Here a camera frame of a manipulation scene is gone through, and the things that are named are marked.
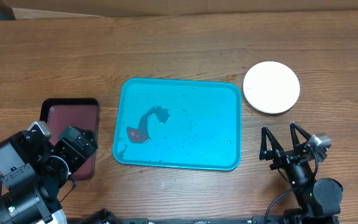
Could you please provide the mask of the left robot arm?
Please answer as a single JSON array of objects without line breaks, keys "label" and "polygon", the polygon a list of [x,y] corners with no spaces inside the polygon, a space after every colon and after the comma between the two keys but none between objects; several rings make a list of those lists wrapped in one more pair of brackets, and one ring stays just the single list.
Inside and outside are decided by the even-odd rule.
[{"label": "left robot arm", "polygon": [[96,152],[96,135],[67,126],[56,144],[44,121],[0,142],[0,224],[68,223],[60,189]]}]

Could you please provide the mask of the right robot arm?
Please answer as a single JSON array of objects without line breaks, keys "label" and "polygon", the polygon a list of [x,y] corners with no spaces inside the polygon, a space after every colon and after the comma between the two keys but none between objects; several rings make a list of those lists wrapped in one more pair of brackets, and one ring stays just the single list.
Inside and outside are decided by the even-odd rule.
[{"label": "right robot arm", "polygon": [[[271,170],[279,174],[291,188],[268,206],[262,223],[338,223],[343,186],[335,179],[316,179],[319,164],[327,157],[332,140],[326,134],[309,134],[295,122],[290,124],[293,149],[285,151],[267,127],[261,129],[259,159],[272,161]],[[298,208],[287,209],[281,216],[271,216],[273,206],[294,194]]]}]

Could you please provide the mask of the white plate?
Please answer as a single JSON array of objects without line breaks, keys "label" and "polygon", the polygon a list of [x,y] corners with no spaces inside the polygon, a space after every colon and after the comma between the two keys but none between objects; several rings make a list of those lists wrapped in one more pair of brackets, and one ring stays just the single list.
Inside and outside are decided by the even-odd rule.
[{"label": "white plate", "polygon": [[300,82],[288,66],[274,61],[260,62],[245,74],[243,93],[256,110],[280,114],[290,110],[300,96]]}]

